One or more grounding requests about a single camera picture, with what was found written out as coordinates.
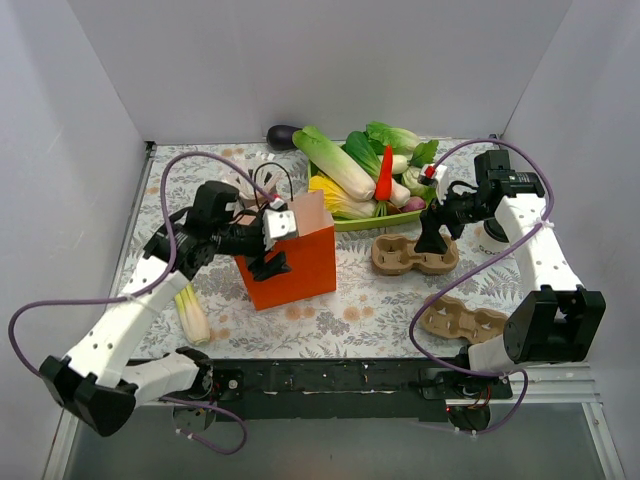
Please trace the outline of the black plastic cup lid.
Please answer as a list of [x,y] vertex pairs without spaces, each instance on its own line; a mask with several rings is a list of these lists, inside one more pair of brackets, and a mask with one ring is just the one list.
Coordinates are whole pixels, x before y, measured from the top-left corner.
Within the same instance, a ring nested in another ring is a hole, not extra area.
[[491,238],[493,241],[496,241],[502,244],[509,243],[509,240],[503,228],[495,219],[485,220],[483,223],[483,228],[486,234],[488,235],[488,237]]

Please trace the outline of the white paper coffee cup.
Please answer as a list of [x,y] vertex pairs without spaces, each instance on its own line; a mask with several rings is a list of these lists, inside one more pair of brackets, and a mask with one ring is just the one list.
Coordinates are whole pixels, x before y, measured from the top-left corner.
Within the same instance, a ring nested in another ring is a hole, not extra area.
[[489,257],[497,257],[506,249],[508,249],[510,244],[502,244],[496,241],[493,241],[489,238],[485,232],[478,237],[478,249],[484,255]]

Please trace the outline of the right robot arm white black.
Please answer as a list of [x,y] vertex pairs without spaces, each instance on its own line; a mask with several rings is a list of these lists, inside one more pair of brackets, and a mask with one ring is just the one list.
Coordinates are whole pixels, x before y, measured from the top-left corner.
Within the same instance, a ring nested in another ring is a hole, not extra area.
[[469,398],[486,389],[490,376],[520,365],[583,361],[606,308],[603,294],[587,289],[565,259],[549,220],[555,201],[549,181],[536,164],[527,172],[512,169],[510,150],[502,143],[476,156],[476,184],[462,194],[442,161],[419,174],[437,197],[420,215],[417,252],[444,253],[442,227],[457,239],[466,225],[493,220],[509,244],[502,254],[515,258],[522,281],[525,297],[503,332],[470,346],[468,363],[452,373],[454,389]]

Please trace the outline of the cardboard cup carrier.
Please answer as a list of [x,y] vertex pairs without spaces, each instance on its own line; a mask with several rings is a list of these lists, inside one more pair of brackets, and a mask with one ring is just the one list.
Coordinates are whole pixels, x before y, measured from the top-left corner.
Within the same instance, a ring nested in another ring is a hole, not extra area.
[[371,260],[376,271],[382,275],[399,276],[411,270],[427,275],[445,275],[453,271],[459,262],[456,242],[444,236],[447,251],[444,254],[416,253],[416,240],[404,235],[384,234],[378,236],[371,247]]
[[468,309],[454,297],[443,295],[421,315],[418,323],[428,333],[446,339],[466,339],[476,345],[503,333],[508,316],[496,310]]

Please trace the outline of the orange paper bag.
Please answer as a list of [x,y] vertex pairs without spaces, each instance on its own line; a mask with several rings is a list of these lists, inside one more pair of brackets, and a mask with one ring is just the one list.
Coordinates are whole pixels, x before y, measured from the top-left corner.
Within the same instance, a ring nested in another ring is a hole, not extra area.
[[336,290],[335,228],[325,208],[323,192],[295,195],[292,210],[299,236],[280,241],[274,247],[275,253],[286,255],[289,272],[257,282],[245,258],[235,259],[250,300],[258,311]]

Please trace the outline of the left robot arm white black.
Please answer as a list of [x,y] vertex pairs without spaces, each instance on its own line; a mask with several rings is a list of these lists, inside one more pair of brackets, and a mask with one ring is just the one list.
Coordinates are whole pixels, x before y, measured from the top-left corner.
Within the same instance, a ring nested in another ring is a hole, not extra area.
[[170,215],[146,244],[125,300],[107,309],[64,357],[47,357],[39,373],[56,402],[103,437],[117,432],[135,408],[168,394],[200,400],[213,386],[207,355],[182,347],[161,359],[133,365],[132,353],[152,322],[202,267],[217,255],[241,256],[254,280],[290,272],[281,240],[298,235],[295,214],[277,198],[245,211],[238,190],[202,184],[190,207]]

